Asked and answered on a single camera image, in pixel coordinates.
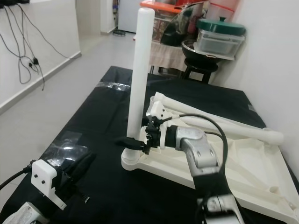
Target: black stool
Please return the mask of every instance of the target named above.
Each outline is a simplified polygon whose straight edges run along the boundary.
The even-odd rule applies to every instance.
[[[201,61],[193,61],[190,59],[185,59],[185,65],[187,65],[187,69],[182,75],[182,79],[188,79],[189,75],[192,71],[203,74],[202,82],[208,84],[212,72],[218,70],[218,65],[210,62],[201,62]]]

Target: black tablecloth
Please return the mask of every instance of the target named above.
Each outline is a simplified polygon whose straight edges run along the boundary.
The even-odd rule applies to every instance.
[[[132,70],[111,67],[102,82],[130,85],[131,76]],[[90,202],[84,205],[71,198],[66,209],[52,217],[52,223],[194,224],[197,205],[193,189],[143,170],[122,168],[123,148],[116,146],[114,139],[126,135],[130,88],[119,89],[96,87],[57,136],[59,139],[66,131],[82,133],[78,144],[87,146],[97,158],[78,183],[91,197]],[[242,91],[149,74],[144,112],[156,91],[208,113],[265,127]],[[4,206],[1,221],[37,195],[27,175]],[[246,213],[258,224],[282,223],[250,210]]]

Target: white pipe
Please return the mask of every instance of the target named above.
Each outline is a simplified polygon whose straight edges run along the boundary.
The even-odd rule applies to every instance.
[[[218,130],[212,123],[210,123],[207,120],[195,117],[182,117],[181,119],[185,123],[190,125],[200,126],[216,131]],[[223,129],[225,133],[237,134],[253,139],[259,139],[261,141],[268,142],[272,145],[281,145],[284,142],[284,135],[281,132],[272,131],[268,128],[248,128],[242,126],[232,126],[220,122],[217,122],[217,124]]]
[[[153,101],[161,101],[162,104],[165,107],[168,107],[168,108],[176,110],[176,111],[180,111],[182,113],[199,113],[201,115],[210,117],[211,119],[213,119],[214,121],[217,121],[217,122],[222,122],[224,124],[230,124],[230,125],[233,125],[233,126],[237,125],[235,123],[235,121],[233,121],[233,120],[229,120],[229,119],[226,119],[226,118],[218,117],[216,115],[213,115],[213,114],[201,111],[201,110],[196,109],[194,107],[191,107],[189,105],[183,104],[183,103],[181,103],[179,101],[176,101],[174,99],[166,97],[164,94],[159,93],[159,92],[156,92],[156,94],[155,94],[155,96],[153,98]]]
[[[138,10],[135,39],[135,55],[131,84],[130,108],[127,137],[139,139],[144,107],[146,83],[150,62],[151,40],[153,36],[155,11],[150,8]],[[121,155],[124,168],[138,162],[139,152],[125,148]]]

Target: gray floor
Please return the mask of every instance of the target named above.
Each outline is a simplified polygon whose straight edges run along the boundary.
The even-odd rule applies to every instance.
[[[84,54],[0,116],[0,182],[38,159],[111,65],[131,69],[133,35],[103,37]],[[0,192],[0,210],[23,176]]]

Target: green lid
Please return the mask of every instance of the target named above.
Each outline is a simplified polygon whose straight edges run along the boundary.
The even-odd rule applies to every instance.
[[[200,19],[197,21],[196,26],[199,29],[218,34],[241,36],[245,33],[246,29],[243,25],[232,22],[225,22],[224,20],[224,17],[220,17],[219,21]]]

